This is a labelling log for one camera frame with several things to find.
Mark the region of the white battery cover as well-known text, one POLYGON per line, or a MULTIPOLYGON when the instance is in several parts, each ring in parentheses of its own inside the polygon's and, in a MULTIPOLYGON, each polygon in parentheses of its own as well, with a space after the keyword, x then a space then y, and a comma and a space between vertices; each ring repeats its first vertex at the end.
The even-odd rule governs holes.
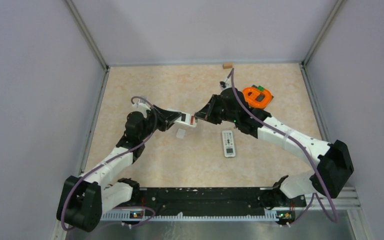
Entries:
POLYGON ((181 129, 181 128, 179 128, 179 129, 177 130, 177 132, 176 132, 176 137, 177 137, 178 139, 184 139, 185 135, 186 135, 186 130, 185 130, 185 129, 181 129))

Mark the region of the white remote control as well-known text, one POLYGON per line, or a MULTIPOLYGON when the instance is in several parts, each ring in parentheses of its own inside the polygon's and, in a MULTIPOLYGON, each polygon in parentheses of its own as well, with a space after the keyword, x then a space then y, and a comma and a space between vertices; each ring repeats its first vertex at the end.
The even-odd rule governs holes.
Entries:
POLYGON ((174 122, 175 124, 184 126, 184 127, 189 127, 189 128, 195 128, 197 126, 197 121, 194 115, 182 112, 180 117, 177 118, 174 122), (190 117, 194 117, 193 125, 190 124, 190 117))

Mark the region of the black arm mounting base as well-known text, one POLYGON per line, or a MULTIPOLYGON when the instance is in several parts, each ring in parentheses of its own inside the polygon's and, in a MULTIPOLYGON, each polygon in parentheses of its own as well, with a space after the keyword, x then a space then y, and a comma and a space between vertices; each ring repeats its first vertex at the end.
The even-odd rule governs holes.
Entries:
POLYGON ((130 178, 118 183, 133 188, 129 201, 119 207, 131 207, 139 216, 262 216, 276 211, 279 221, 293 220, 295 209, 307 206, 304 195, 286 197, 273 187, 140 187, 130 178))

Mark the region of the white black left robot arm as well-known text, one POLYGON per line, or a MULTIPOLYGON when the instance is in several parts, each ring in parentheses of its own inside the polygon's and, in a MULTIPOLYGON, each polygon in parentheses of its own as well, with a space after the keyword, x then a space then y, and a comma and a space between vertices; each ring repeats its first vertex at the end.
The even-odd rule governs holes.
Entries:
POLYGON ((183 114, 155 105, 139 108, 127 115, 123 135, 106 158, 88 172, 65 180, 56 212, 65 231, 77 228, 91 232, 103 214, 122 203, 134 207, 140 202, 135 181, 113 181, 141 156, 155 131, 168 130, 183 114))

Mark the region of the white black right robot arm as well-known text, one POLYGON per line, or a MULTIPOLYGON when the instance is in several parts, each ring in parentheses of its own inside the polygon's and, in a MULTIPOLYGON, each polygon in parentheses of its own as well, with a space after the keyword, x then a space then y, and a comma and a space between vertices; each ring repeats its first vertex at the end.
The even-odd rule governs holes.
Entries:
POLYGON ((305 135, 280 122, 269 112, 249 106, 243 94, 227 88, 211 96, 194 116, 211 124, 230 122, 242 133, 268 141, 298 157, 310 170, 280 180, 273 192, 279 206, 305 194, 321 194, 335 199, 354 172, 348 146, 340 141, 327 142, 305 135))

